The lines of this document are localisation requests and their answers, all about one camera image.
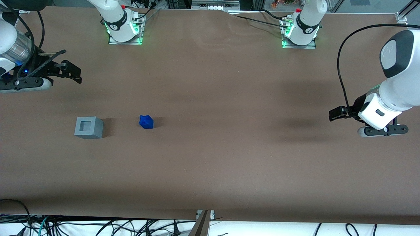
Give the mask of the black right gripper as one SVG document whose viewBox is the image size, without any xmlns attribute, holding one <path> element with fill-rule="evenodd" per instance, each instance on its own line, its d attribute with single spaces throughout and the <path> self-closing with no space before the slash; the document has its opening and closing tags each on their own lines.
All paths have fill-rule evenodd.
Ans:
<svg viewBox="0 0 420 236">
<path fill-rule="evenodd" d="M 57 67 L 53 60 L 64 54 L 64 50 L 56 53 L 46 53 L 36 49 L 33 57 L 25 66 L 17 66 L 1 76 L 1 86 L 42 86 L 44 79 L 53 84 L 52 77 L 72 79 L 82 83 L 81 69 L 68 60 L 63 60 Z"/>
</svg>

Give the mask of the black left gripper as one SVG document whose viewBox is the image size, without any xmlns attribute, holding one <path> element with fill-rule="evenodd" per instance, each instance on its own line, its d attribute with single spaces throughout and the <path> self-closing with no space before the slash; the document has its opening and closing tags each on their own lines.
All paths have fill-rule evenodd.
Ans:
<svg viewBox="0 0 420 236">
<path fill-rule="evenodd" d="M 362 110 L 362 107 L 366 101 L 366 93 L 359 96 L 357 99 L 355 99 L 352 106 L 348 104 L 348 98 L 347 95 L 345 95 L 345 102 L 346 106 L 338 106 L 332 110 L 329 111 L 329 121 L 335 121 L 338 119 L 348 119 L 353 118 L 354 120 L 358 122 L 364 122 L 358 115 L 358 113 Z"/>
</svg>

